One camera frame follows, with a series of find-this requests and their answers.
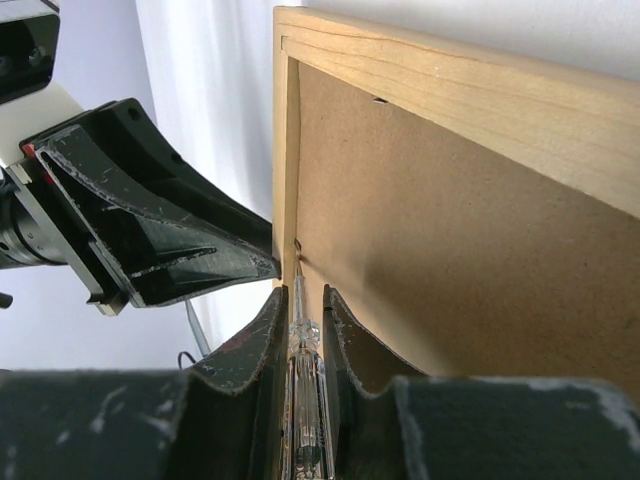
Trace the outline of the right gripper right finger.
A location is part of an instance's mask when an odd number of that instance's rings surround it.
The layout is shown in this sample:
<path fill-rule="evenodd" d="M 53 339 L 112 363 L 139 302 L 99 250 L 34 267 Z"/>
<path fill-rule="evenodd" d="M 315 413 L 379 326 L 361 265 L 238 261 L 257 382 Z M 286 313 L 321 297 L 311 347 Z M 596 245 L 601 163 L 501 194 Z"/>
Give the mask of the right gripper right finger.
<path fill-rule="evenodd" d="M 437 377 L 396 355 L 323 292 L 341 479 L 635 479 L 639 412 L 582 378 Z"/>

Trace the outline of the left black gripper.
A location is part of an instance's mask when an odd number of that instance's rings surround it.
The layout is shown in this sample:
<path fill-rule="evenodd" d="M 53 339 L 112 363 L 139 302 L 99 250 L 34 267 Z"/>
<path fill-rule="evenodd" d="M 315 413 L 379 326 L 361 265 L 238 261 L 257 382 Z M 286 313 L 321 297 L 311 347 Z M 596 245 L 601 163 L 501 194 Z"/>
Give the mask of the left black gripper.
<path fill-rule="evenodd" d="M 107 316 L 279 276 L 272 224 L 184 160 L 136 99 L 89 124 L 1 152 L 8 260 L 70 266 Z"/>

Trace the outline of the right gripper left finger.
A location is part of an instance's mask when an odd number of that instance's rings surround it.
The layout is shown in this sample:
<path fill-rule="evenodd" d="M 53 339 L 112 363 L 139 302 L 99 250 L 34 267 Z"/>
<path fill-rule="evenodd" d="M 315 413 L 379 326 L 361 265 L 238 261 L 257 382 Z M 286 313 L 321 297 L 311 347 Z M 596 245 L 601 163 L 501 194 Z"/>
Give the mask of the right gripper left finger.
<path fill-rule="evenodd" d="M 288 291 L 183 370 L 1 376 L 5 479 L 275 479 Z"/>

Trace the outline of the small metal tool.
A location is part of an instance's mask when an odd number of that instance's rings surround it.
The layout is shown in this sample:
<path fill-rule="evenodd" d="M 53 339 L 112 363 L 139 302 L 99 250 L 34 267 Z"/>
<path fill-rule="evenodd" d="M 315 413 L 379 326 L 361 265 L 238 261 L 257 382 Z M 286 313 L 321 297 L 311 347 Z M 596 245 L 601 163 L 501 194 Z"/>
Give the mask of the small metal tool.
<path fill-rule="evenodd" d="M 310 314 L 306 278 L 296 266 L 293 317 L 289 324 L 281 477 L 335 477 L 325 363 L 320 328 Z"/>

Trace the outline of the light wooden picture frame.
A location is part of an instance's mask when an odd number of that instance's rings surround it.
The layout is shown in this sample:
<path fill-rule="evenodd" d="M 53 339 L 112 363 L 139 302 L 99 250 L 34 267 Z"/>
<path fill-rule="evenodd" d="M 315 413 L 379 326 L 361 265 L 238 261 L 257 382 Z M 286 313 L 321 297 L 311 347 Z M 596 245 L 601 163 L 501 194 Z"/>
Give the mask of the light wooden picture frame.
<path fill-rule="evenodd" d="M 639 86 L 274 11 L 274 245 L 432 375 L 639 391 Z"/>

